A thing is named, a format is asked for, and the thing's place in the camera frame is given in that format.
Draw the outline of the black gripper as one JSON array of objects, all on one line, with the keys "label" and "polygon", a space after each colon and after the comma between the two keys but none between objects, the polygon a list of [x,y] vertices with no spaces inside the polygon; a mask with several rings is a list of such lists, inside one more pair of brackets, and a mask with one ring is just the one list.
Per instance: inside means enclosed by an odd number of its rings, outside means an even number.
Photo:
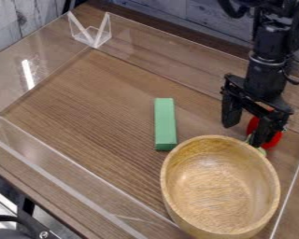
[{"label": "black gripper", "polygon": [[292,109],[282,97],[287,82],[288,58],[266,59],[249,56],[244,77],[224,75],[221,94],[221,124],[233,127],[247,110],[259,118],[249,144],[259,148],[270,142],[276,132],[283,132]]}]

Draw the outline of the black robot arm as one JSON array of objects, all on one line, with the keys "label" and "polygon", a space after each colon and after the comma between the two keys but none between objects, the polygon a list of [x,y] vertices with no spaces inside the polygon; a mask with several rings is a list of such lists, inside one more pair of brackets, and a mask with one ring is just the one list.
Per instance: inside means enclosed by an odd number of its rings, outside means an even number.
[{"label": "black robot arm", "polygon": [[255,148],[276,145],[292,108],[282,93],[288,84],[291,65],[298,62],[299,0],[216,0],[227,15],[240,19],[252,12],[252,51],[244,77],[224,76],[221,124],[233,127],[244,111],[252,114],[247,142]]}]

